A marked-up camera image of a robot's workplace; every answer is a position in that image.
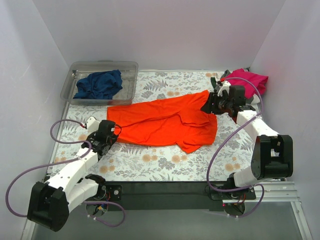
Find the orange t shirt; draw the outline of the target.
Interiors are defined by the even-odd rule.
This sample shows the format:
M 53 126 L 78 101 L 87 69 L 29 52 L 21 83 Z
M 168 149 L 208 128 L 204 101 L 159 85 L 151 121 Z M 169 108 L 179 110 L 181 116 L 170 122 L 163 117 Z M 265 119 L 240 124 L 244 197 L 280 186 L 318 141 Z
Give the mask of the orange t shirt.
M 179 97 L 109 107 L 107 120 L 121 129 L 118 142 L 148 147 L 177 145 L 190 154 L 214 143 L 218 120 L 201 111 L 209 91 Z

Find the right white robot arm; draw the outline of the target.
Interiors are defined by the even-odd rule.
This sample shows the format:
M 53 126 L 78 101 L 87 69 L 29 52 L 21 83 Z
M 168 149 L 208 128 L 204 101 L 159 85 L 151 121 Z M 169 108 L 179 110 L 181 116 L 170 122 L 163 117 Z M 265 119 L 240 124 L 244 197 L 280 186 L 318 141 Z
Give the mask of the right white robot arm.
M 245 88 L 232 85 L 221 93 L 210 92 L 201 110 L 208 114 L 227 113 L 239 126 L 237 131 L 245 130 L 254 141 L 250 166 L 230 175 L 222 187 L 208 183 L 216 191 L 227 193 L 237 199 L 246 189 L 264 180 L 288 178 L 293 175 L 293 139 L 271 129 L 259 116 L 255 108 L 246 103 Z

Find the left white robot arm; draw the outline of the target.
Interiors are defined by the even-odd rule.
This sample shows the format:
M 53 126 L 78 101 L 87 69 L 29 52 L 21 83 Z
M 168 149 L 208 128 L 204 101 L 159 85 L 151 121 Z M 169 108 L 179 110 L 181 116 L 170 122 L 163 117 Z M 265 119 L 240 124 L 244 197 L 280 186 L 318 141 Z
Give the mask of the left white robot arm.
M 31 189 L 27 219 L 54 232 L 65 225 L 72 210 L 80 204 L 90 201 L 96 214 L 98 211 L 106 212 L 110 200 L 121 198 L 119 185 L 108 186 L 102 176 L 86 174 L 117 141 L 115 130 L 118 124 L 90 117 L 82 127 L 90 134 L 81 143 L 75 160 L 47 181 L 37 182 Z

